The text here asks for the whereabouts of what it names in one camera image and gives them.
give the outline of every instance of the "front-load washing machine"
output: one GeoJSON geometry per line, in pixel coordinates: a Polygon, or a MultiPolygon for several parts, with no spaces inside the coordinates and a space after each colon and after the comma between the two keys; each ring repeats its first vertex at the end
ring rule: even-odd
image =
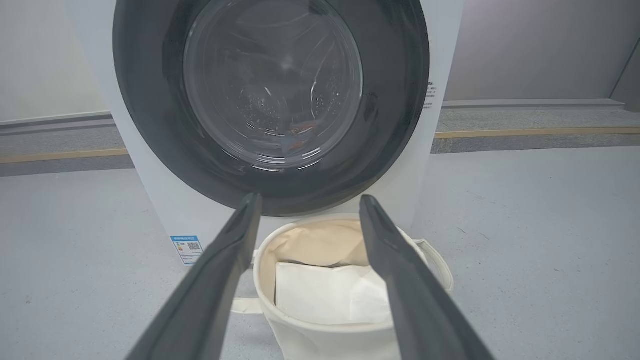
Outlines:
{"type": "Polygon", "coordinates": [[[264,199],[258,242],[299,217],[357,213],[364,192],[409,229],[462,8],[463,0],[68,2],[185,264],[250,192],[264,199]]]}

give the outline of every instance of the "gray floor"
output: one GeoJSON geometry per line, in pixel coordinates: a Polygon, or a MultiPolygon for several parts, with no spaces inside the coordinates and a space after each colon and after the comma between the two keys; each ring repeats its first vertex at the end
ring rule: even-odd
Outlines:
{"type": "MultiPolygon", "coordinates": [[[[409,232],[497,359],[636,358],[638,179],[640,147],[433,155],[409,232]]],[[[3,359],[123,358],[185,273],[135,170],[0,178],[0,226],[3,359]]],[[[232,315],[223,358],[282,356],[232,315]]]]}

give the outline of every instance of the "yellow stripe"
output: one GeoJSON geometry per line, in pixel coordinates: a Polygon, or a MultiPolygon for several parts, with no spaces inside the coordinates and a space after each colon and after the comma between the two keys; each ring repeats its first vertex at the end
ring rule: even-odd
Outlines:
{"type": "MultiPolygon", "coordinates": [[[[551,129],[507,129],[507,130],[470,130],[443,131],[436,133],[436,139],[484,138],[491,136],[522,135],[587,135],[587,134],[640,134],[640,127],[559,127],[551,129]]],[[[100,156],[128,155],[127,149],[108,149],[93,151],[53,152],[0,158],[0,164],[27,163],[30,161],[96,158],[100,156]]]]}
{"type": "Polygon", "coordinates": [[[551,129],[507,129],[443,131],[436,133],[436,139],[485,138],[490,136],[522,135],[586,135],[586,134],[640,134],[640,127],[558,127],[551,129]]]}
{"type": "Polygon", "coordinates": [[[127,155],[128,153],[129,152],[127,151],[127,149],[53,152],[53,153],[47,153],[47,154],[32,154],[32,155],[12,156],[9,158],[0,158],[0,164],[27,163],[30,161],[43,161],[43,160],[97,158],[100,156],[127,155]]]}

